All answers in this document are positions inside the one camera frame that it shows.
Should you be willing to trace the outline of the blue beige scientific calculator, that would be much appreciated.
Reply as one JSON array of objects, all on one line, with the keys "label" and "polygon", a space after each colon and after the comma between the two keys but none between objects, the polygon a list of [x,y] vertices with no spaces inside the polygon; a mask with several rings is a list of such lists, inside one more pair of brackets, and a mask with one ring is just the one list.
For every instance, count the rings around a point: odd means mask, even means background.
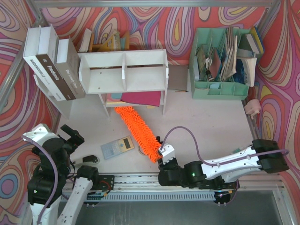
[{"label": "blue beige scientific calculator", "polygon": [[101,145],[101,151],[105,160],[123,154],[134,148],[135,147],[131,136],[126,136],[124,138]]}]

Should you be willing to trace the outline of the orange chenille duster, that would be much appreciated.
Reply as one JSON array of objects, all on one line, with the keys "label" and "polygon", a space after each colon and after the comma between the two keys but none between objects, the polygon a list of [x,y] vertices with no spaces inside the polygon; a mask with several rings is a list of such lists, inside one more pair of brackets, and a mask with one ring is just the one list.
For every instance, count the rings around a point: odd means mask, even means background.
[{"label": "orange chenille duster", "polygon": [[139,113],[132,106],[118,106],[114,109],[150,161],[155,163],[161,159],[158,152],[161,144]]}]

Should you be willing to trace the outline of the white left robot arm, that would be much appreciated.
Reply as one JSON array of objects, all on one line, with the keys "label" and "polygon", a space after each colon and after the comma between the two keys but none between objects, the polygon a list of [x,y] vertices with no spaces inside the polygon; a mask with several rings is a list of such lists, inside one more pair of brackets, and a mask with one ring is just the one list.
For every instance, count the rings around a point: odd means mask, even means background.
[{"label": "white left robot arm", "polygon": [[23,140],[34,146],[32,152],[40,159],[27,184],[34,225],[74,225],[89,191],[99,181],[97,168],[81,166],[67,203],[62,212],[58,212],[63,188],[71,178],[70,155],[84,143],[78,131],[67,125],[61,130],[69,135],[69,139],[55,134],[43,123],[22,135]]}]

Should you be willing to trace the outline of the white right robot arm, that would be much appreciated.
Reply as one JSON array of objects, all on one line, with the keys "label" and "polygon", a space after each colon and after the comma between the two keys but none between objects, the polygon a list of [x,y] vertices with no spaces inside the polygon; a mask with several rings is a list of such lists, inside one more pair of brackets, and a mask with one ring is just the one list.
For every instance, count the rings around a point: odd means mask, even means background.
[{"label": "white right robot arm", "polygon": [[279,173],[289,170],[285,160],[286,150],[281,150],[276,141],[256,139],[244,150],[227,157],[193,161],[179,166],[175,149],[165,144],[159,153],[158,182],[161,186],[179,186],[197,189],[234,189],[240,177],[258,172]]}]

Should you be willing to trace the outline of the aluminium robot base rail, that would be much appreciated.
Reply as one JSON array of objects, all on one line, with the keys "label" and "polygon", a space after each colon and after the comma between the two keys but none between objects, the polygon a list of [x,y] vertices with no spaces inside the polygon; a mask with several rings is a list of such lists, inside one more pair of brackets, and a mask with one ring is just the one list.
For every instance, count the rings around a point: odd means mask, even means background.
[{"label": "aluminium robot base rail", "polygon": [[[229,189],[223,191],[206,188],[189,189],[182,187],[163,187],[158,183],[158,175],[146,173],[115,174],[114,180],[109,180],[111,191],[104,184],[104,191],[87,196],[85,203],[96,205],[99,202],[145,202],[145,201],[214,201],[222,192],[229,195]],[[285,186],[279,174],[254,173],[239,178],[239,191],[271,191],[279,193]]]}]

